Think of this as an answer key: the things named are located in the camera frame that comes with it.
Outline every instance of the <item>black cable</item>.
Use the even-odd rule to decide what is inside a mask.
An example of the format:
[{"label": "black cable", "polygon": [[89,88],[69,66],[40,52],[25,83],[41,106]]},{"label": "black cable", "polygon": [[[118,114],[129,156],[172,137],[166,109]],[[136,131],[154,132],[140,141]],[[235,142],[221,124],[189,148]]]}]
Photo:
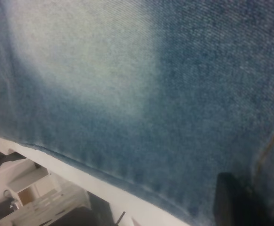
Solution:
[{"label": "black cable", "polygon": [[118,224],[119,224],[119,222],[121,221],[121,219],[123,218],[123,216],[124,216],[125,213],[126,213],[126,212],[123,211],[123,213],[121,214],[120,218],[118,219],[118,221],[116,222],[115,225],[118,225]]}]

